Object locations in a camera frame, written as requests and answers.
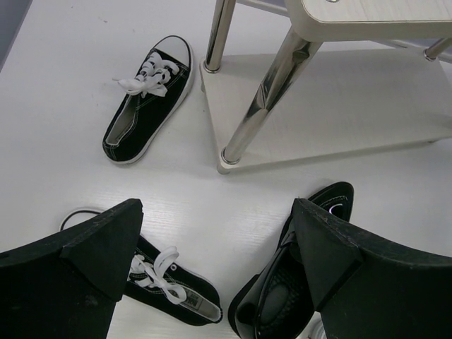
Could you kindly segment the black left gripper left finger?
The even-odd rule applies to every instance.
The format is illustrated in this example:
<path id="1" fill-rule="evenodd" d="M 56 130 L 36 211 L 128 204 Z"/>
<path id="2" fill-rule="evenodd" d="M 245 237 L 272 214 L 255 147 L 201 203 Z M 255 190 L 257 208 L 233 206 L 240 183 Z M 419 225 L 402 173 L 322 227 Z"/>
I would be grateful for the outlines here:
<path id="1" fill-rule="evenodd" d="M 1 253 L 2 338 L 106 338 L 143 221 L 130 198 Z"/>

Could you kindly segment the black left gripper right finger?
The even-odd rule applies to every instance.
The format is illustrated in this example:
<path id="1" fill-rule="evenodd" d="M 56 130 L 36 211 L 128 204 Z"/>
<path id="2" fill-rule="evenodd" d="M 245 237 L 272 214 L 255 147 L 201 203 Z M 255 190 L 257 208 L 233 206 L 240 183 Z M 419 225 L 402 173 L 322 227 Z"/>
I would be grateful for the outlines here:
<path id="1" fill-rule="evenodd" d="M 328 338 L 451 337 L 451 258 L 387 240 L 304 198 L 292 212 Z"/>

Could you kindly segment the black canvas sneaker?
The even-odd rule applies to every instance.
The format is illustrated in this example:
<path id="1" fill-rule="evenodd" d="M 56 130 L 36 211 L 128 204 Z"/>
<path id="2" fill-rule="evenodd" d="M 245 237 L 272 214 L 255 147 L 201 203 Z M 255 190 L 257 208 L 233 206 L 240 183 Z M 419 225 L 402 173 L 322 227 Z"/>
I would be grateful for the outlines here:
<path id="1" fill-rule="evenodd" d="M 188 325 L 220 323 L 220 295 L 204 277 L 177 263 L 175 246 L 162 251 L 143 235 L 131 262 L 124 294 Z"/>
<path id="2" fill-rule="evenodd" d="M 149 50 L 134 77 L 116 82 L 125 96 L 105 131 L 102 149 L 113 163 L 129 165 L 140 160 L 189 94 L 192 48 L 183 37 L 168 35 Z"/>

